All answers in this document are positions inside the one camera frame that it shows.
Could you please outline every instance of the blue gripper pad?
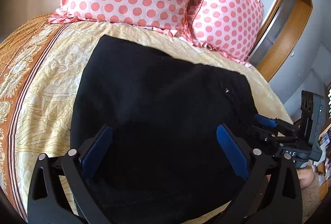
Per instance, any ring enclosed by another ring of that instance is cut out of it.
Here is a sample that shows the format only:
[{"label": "blue gripper pad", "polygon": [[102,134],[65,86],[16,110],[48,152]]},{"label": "blue gripper pad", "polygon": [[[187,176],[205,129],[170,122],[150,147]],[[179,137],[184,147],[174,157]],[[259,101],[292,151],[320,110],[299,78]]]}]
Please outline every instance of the blue gripper pad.
[{"label": "blue gripper pad", "polygon": [[276,128],[277,124],[273,119],[266,118],[264,116],[261,116],[259,114],[256,114],[254,118],[262,124],[264,127],[269,127],[269,128]]},{"label": "blue gripper pad", "polygon": [[244,153],[223,125],[217,127],[216,136],[235,174],[246,180],[249,176],[249,162]]},{"label": "blue gripper pad", "polygon": [[113,130],[111,127],[105,126],[81,160],[82,178],[86,179],[94,176],[112,141]]}]

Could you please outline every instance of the bed sheet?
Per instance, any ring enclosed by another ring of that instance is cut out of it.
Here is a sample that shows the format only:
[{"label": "bed sheet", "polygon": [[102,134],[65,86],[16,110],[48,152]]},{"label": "bed sheet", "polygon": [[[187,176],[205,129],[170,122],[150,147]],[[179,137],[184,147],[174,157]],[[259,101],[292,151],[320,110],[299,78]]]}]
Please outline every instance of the bed sheet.
[{"label": "bed sheet", "polygon": [[[237,71],[247,77],[259,114],[292,123],[254,67],[142,28],[84,21],[54,25],[46,22],[48,17],[29,21],[0,45],[0,186],[24,219],[38,155],[60,156],[69,150],[72,109],[82,72],[102,35],[157,48],[174,58]],[[64,177],[61,181],[76,212],[67,181]],[[226,206],[185,223],[204,223]]]}]

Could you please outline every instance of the black trousers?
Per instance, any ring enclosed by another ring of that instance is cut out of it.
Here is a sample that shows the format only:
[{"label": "black trousers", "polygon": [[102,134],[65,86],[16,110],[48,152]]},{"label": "black trousers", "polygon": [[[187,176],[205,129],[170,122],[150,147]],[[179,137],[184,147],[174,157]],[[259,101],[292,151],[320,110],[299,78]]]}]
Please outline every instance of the black trousers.
[{"label": "black trousers", "polygon": [[113,143],[87,180],[92,196],[115,223],[182,223],[242,187],[216,128],[244,137],[255,114],[243,75],[103,36],[82,74],[71,148],[112,126]]}]

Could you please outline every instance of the black garment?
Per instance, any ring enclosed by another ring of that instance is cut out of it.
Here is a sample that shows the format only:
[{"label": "black garment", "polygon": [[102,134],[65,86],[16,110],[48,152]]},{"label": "black garment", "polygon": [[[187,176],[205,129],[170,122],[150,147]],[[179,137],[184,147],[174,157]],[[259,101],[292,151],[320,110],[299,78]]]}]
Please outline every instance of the black garment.
[{"label": "black garment", "polygon": [[225,204],[243,185],[216,139],[257,114],[246,78],[103,36],[76,96],[71,148],[103,124],[114,140],[87,184],[116,223],[174,224]]}]

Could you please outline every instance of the black device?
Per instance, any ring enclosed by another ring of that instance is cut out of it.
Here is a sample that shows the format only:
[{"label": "black device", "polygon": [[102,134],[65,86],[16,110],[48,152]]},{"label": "black device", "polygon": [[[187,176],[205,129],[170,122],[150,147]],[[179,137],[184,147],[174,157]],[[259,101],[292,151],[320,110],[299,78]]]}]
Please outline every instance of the black device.
[{"label": "black device", "polygon": [[[226,125],[217,128],[216,138],[235,173],[245,180],[245,184],[214,224],[302,223],[296,167],[301,167],[309,159],[318,161],[321,157],[318,134],[323,125],[323,102],[319,95],[302,92],[300,128],[261,115],[255,116],[256,122],[248,129],[245,139],[234,136]],[[95,203],[84,182],[94,176],[112,139],[112,129],[105,125],[94,138],[86,140],[79,149],[70,149],[64,156],[49,158],[44,153],[39,155],[29,190],[29,224],[113,223]],[[76,205],[84,217],[73,214],[60,175],[67,177]],[[265,175],[271,175],[269,184],[252,211]],[[5,223],[25,223],[2,191],[0,214]]]}]

